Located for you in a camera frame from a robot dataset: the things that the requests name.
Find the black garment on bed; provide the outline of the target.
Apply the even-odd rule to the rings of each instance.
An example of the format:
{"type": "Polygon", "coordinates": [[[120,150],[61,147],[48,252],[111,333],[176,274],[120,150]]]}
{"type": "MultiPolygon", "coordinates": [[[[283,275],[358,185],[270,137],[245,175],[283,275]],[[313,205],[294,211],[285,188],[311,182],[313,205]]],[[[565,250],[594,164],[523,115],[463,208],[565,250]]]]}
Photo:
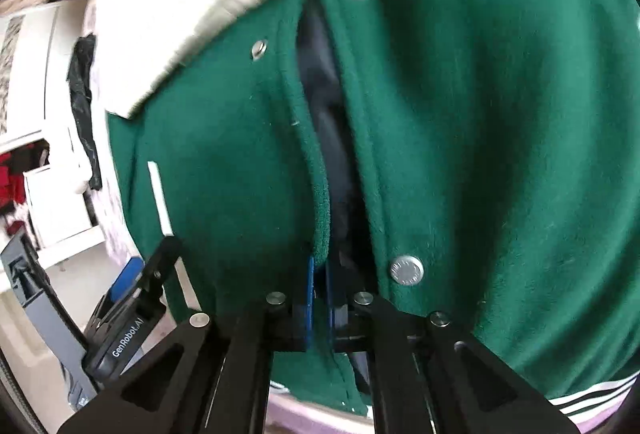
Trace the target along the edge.
{"type": "Polygon", "coordinates": [[[96,141],[93,136],[92,92],[90,88],[94,50],[96,50],[95,35],[89,34],[76,40],[66,80],[70,89],[70,107],[72,107],[79,141],[84,147],[91,168],[88,185],[93,191],[99,191],[102,188],[102,176],[96,141]]]}

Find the white sliding wardrobe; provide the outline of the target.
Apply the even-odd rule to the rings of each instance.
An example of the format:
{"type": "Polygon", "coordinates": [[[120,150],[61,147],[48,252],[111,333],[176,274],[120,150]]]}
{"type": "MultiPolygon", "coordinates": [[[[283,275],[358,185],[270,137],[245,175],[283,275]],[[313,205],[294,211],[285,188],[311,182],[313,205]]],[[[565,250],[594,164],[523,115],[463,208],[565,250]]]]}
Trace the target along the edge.
{"type": "Polygon", "coordinates": [[[87,2],[33,6],[1,19],[1,148],[70,137],[67,74],[87,2]]]}

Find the green varsity jacket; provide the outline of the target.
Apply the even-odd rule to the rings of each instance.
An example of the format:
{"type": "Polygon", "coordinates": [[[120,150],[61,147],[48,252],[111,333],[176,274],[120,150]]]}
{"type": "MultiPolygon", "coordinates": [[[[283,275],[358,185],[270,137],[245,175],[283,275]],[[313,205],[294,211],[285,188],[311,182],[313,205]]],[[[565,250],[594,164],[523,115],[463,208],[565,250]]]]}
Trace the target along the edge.
{"type": "Polygon", "coordinates": [[[177,319],[337,253],[582,430],[639,380],[637,0],[92,0],[134,245],[177,319]]]}

